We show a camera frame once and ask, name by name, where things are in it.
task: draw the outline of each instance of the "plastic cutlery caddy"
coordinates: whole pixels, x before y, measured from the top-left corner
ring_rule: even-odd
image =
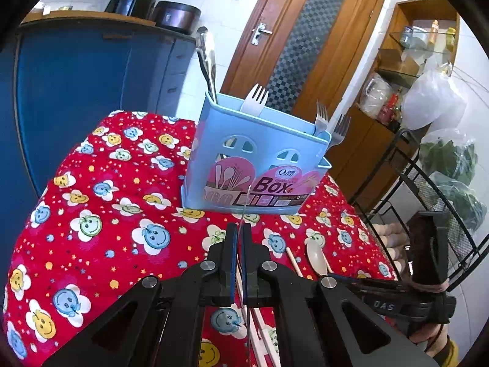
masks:
[[[239,111],[243,99],[205,94],[187,174],[184,208],[248,214],[297,213],[331,168],[331,140],[311,134],[314,124],[266,107],[259,117]]]

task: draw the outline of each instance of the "red tablecloth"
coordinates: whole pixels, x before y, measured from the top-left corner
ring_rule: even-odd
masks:
[[[25,365],[40,366],[140,278],[179,276],[204,260],[210,245],[223,239],[227,222],[239,221],[237,215],[181,208],[194,132],[193,122],[117,111],[60,165],[18,238],[5,288],[4,330]],[[316,278],[304,254],[307,241],[324,245],[334,272],[392,276],[327,175],[298,216],[247,216],[247,222],[271,259],[292,267],[282,247],[270,246],[280,237],[304,277]],[[224,314],[206,310],[201,366],[248,365],[239,307]],[[272,310],[262,314],[274,336]],[[222,316],[231,317],[231,326]]]

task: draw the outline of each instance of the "red bottle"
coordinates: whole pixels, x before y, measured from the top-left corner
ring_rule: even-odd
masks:
[[[399,94],[392,94],[389,101],[382,106],[381,111],[377,115],[378,121],[380,121],[383,125],[387,126],[392,120],[392,116],[394,115],[394,106],[397,104],[399,100]]]

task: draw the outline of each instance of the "metal screw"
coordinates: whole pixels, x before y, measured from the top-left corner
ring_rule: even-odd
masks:
[[[216,267],[216,263],[214,261],[203,261],[200,263],[200,268],[203,271],[212,271]]]
[[[143,279],[143,287],[153,288],[156,284],[158,284],[158,279],[154,276],[148,276]]]
[[[265,261],[262,263],[262,268],[266,271],[272,272],[277,269],[277,264],[273,261]]]
[[[326,288],[336,287],[336,279],[334,277],[326,276],[321,279],[321,284]]]

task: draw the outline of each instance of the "door lock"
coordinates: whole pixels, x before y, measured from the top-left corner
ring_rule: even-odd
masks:
[[[273,34],[273,32],[271,32],[270,30],[266,30],[265,29],[266,27],[267,27],[266,23],[260,23],[258,25],[258,27],[256,28],[256,31],[255,31],[255,34],[253,35],[253,40],[251,40],[251,44],[258,45],[258,43],[260,42],[260,35],[262,33],[265,33],[268,35]]]

